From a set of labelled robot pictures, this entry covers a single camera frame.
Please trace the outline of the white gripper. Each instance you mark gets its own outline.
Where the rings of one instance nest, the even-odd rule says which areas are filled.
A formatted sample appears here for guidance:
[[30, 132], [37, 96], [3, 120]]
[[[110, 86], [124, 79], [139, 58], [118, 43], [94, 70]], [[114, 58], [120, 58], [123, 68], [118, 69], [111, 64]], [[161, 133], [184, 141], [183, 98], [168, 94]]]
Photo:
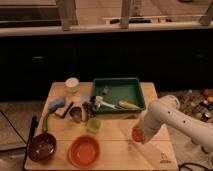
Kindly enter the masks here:
[[151, 129], [148, 129], [146, 127], [140, 128], [138, 125], [135, 125], [133, 127], [133, 129], [135, 127], [139, 128], [141, 130], [142, 134], [143, 134], [143, 140], [141, 142], [138, 142], [138, 143], [145, 144], [145, 143], [149, 142], [152, 139], [152, 137], [154, 135], [154, 132]]

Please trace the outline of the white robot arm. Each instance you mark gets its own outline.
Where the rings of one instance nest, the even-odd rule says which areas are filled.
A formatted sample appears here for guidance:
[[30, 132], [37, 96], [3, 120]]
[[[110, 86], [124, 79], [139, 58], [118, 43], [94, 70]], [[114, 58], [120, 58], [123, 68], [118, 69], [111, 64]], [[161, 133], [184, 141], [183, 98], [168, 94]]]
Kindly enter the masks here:
[[173, 95], [153, 100], [137, 126], [133, 128], [133, 140], [145, 144], [158, 133], [163, 124], [166, 124], [189, 136], [209, 152], [213, 152], [213, 125], [187, 116], [180, 112], [179, 108], [180, 102]]

